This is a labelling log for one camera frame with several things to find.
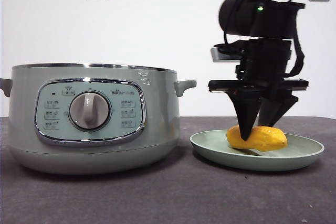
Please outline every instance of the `ceramic plate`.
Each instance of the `ceramic plate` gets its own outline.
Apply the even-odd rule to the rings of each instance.
[[[227,130],[204,131],[190,137],[195,150],[218,164],[262,171],[294,170],[312,164],[324,151],[324,146],[312,139],[285,134],[288,146],[281,150],[260,152],[231,148]]]

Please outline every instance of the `yellow fruit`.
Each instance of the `yellow fruit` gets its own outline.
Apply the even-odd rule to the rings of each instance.
[[[226,137],[229,144],[236,149],[256,149],[268,152],[287,147],[287,138],[282,130],[273,127],[253,127],[250,137],[244,141],[240,137],[239,126],[236,125],[227,131]]]

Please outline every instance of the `gray table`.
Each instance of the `gray table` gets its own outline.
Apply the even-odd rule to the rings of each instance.
[[[181,118],[179,145],[164,160],[128,172],[60,176],[18,165],[2,118],[1,223],[336,223],[336,120],[282,118],[277,127],[323,143],[324,155],[290,172],[216,165],[189,136],[227,129],[235,118]]]

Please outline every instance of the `slow cooker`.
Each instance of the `slow cooker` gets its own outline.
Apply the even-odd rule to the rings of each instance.
[[[9,149],[22,165],[55,174],[132,169],[166,156],[179,139],[178,97],[196,81],[173,70],[50,63],[12,68]]]

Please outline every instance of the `cooker handle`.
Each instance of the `cooker handle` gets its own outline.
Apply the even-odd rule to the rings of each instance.
[[[10,97],[11,90],[13,86],[13,80],[12,79],[4,79],[0,78],[0,89],[4,91],[5,96]]]
[[[177,81],[174,86],[177,97],[181,97],[185,90],[196,87],[197,81]]]

